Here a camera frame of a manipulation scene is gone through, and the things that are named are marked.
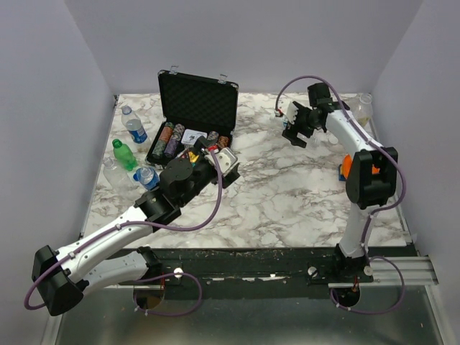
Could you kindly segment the blue label water bottle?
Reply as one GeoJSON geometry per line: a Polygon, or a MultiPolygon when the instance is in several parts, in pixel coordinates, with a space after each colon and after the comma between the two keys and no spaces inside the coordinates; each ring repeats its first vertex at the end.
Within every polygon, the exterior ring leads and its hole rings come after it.
{"type": "Polygon", "coordinates": [[[131,135],[133,142],[136,144],[144,143],[148,136],[141,119],[134,113],[130,106],[122,106],[121,113],[121,122],[131,135]]]}

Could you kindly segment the square clear juice bottle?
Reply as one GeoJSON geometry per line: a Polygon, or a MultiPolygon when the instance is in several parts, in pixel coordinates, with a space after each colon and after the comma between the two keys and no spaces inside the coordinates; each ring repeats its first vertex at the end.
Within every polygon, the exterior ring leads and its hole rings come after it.
{"type": "Polygon", "coordinates": [[[361,93],[350,102],[350,109],[358,123],[365,127],[373,116],[372,95],[361,93]]]}

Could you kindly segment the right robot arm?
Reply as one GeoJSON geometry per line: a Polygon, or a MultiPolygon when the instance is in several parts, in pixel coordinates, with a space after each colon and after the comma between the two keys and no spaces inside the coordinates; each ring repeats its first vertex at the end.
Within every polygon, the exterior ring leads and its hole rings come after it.
{"type": "Polygon", "coordinates": [[[330,132],[351,157],[346,177],[346,194],[351,203],[345,233],[336,246],[331,263],[332,276],[349,280],[369,264],[368,241],[379,212],[396,191],[397,150],[383,147],[354,118],[349,107],[325,81],[308,87],[309,106],[297,101],[286,111],[275,108],[283,118],[282,135],[291,145],[305,147],[316,131],[330,132]]]}

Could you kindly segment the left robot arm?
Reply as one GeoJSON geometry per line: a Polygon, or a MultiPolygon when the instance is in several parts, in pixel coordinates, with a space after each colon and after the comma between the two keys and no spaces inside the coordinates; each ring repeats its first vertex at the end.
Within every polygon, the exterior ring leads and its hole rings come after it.
{"type": "Polygon", "coordinates": [[[51,316],[74,308],[89,293],[120,282],[153,283],[159,276],[159,262],[147,248],[123,257],[113,255],[126,245],[160,229],[187,232],[202,229],[216,215],[224,188],[239,178],[239,162],[228,147],[222,149],[205,137],[167,163],[159,183],[144,192],[122,215],[92,235],[59,249],[44,246],[34,255],[32,287],[24,307],[46,308],[51,316]],[[181,209],[208,184],[218,186],[216,208],[196,226],[172,223],[181,209]]]}

